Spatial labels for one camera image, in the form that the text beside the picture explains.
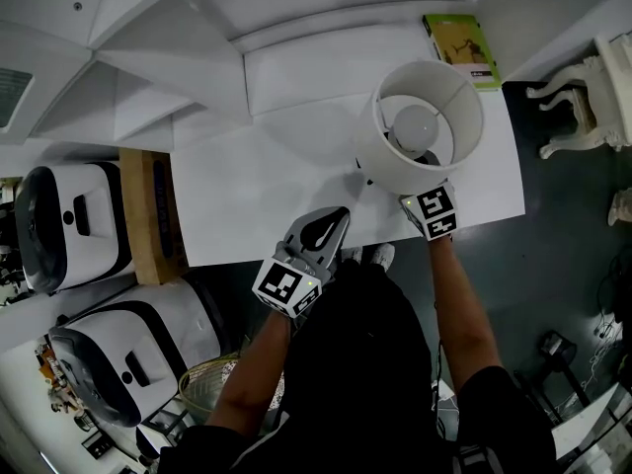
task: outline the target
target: lamp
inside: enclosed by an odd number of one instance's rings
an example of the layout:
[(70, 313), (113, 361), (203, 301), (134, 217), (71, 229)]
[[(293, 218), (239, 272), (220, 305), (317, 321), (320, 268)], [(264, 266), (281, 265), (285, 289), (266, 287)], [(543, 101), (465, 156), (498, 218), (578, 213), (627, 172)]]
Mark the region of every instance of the lamp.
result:
[(426, 192), (474, 152), (483, 106), (471, 82), (440, 61), (386, 75), (360, 115), (356, 158), (363, 172), (398, 195)]

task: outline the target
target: gray floor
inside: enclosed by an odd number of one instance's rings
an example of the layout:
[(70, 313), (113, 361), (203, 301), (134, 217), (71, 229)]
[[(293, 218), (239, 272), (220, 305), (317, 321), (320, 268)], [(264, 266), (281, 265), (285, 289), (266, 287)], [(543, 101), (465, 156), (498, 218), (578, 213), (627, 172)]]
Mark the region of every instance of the gray floor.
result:
[[(580, 381), (591, 375), (590, 359), (600, 339), (595, 295), (607, 267), (630, 241), (632, 224), (606, 224), (614, 193), (632, 186), (632, 150), (609, 147), (559, 152), (541, 160), (537, 149), (549, 137), (573, 129), (570, 106), (548, 114), (524, 97), (524, 84), (505, 87), (520, 160), (526, 215), (458, 232), (454, 246), (487, 309), (506, 368), (531, 369), (541, 363), (536, 344), (557, 330), (578, 345), (572, 364)], [(413, 304), (435, 358), (437, 329), (426, 242), (395, 242), (389, 271)], [(218, 299), (234, 304), (251, 332), (267, 313), (250, 288), (258, 262), (206, 268)], [(588, 387), (592, 398), (609, 386), (620, 352), (613, 349)], [(553, 375), (547, 393), (555, 404), (571, 389)]]

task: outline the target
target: wire basket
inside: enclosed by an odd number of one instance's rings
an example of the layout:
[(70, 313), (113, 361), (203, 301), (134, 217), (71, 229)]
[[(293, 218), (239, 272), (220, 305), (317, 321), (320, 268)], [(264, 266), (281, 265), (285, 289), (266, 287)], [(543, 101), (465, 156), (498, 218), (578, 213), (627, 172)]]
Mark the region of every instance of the wire basket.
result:
[(237, 354), (232, 354), (205, 361), (190, 368), (180, 378), (180, 395), (196, 423), (203, 425), (208, 420), (237, 359)]

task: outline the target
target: white and black appliance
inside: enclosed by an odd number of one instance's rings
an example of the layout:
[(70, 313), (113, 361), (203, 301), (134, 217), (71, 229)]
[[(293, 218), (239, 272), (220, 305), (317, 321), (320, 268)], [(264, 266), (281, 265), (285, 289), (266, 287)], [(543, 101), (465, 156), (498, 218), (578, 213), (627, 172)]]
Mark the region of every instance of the white and black appliance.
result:
[(15, 213), (35, 291), (133, 272), (116, 163), (37, 167), (20, 185)]
[(48, 335), (77, 395), (94, 415), (122, 427), (166, 404), (189, 368), (234, 349), (212, 297), (181, 278), (137, 286)]

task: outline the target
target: brown box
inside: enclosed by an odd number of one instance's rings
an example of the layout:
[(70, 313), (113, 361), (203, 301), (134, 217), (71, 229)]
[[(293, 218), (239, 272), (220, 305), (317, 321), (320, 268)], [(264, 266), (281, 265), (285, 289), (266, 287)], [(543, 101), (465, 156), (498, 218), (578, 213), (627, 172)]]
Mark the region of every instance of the brown box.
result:
[(120, 184), (136, 278), (162, 284), (188, 269), (166, 153), (122, 148)]

